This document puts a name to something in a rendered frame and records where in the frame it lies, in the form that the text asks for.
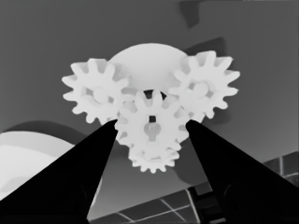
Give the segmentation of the white round gear carrier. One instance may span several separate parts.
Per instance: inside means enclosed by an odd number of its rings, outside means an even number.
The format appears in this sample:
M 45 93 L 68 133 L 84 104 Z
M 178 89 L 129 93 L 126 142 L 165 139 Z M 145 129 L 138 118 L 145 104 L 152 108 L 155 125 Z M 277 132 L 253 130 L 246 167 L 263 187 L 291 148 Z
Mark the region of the white round gear carrier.
M 135 89 L 167 93 L 172 72 L 182 68 L 180 62 L 186 57 L 184 51 L 166 44 L 142 43 L 121 50 L 109 61 L 121 66 L 121 71 L 132 78 Z

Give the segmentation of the small white toothed gear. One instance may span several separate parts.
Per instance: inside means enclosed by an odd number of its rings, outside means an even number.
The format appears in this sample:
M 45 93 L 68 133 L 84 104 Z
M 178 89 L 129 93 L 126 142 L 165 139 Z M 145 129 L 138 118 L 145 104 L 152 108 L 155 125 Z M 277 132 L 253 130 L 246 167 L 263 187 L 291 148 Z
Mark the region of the small white toothed gear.
M 212 119 L 214 109 L 227 109 L 225 97 L 238 93 L 230 84 L 240 78 L 240 72 L 230 70 L 231 56 L 218 57 L 214 50 L 198 52 L 181 60 L 186 70 L 173 72 L 177 86 L 168 89 L 176 95 L 190 119 L 201 123 L 204 118 Z
M 162 151 L 145 151 L 134 150 L 129 151 L 129 160 L 134 167 L 139 167 L 141 172 L 150 171 L 155 174 L 157 171 L 166 172 L 167 167 L 174 167 L 179 153 L 172 149 Z
M 151 158 L 166 158 L 181 149 L 180 143 L 188 132 L 180 129 L 189 121 L 176 97 L 162 97 L 154 91 L 148 99 L 143 91 L 136 94 L 132 102 L 121 110 L 115 123 L 117 139 L 121 145 L 130 147 L 134 155 Z
M 62 77 L 62 82 L 72 91 L 63 95 L 66 101 L 75 102 L 74 114 L 86 113 L 86 121 L 96 119 L 101 125 L 118 118 L 123 104 L 134 99 L 123 93 L 129 80 L 114 80 L 116 65 L 103 59 L 89 59 L 87 62 L 72 63 L 72 75 Z

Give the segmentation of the large thick white disc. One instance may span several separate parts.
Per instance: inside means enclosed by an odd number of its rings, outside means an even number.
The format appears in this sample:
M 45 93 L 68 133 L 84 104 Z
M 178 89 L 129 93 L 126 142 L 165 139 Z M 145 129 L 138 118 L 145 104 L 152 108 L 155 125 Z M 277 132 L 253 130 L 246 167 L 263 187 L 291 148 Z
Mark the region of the large thick white disc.
M 86 137 L 84 133 L 0 133 L 0 202 Z

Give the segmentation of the dark robot torso block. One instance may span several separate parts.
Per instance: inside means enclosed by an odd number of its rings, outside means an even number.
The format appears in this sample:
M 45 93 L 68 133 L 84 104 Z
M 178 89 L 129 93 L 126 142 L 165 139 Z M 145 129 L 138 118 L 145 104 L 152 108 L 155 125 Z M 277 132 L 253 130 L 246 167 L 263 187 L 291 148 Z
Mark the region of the dark robot torso block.
M 208 182 L 188 188 L 201 224 L 226 224 L 223 212 Z

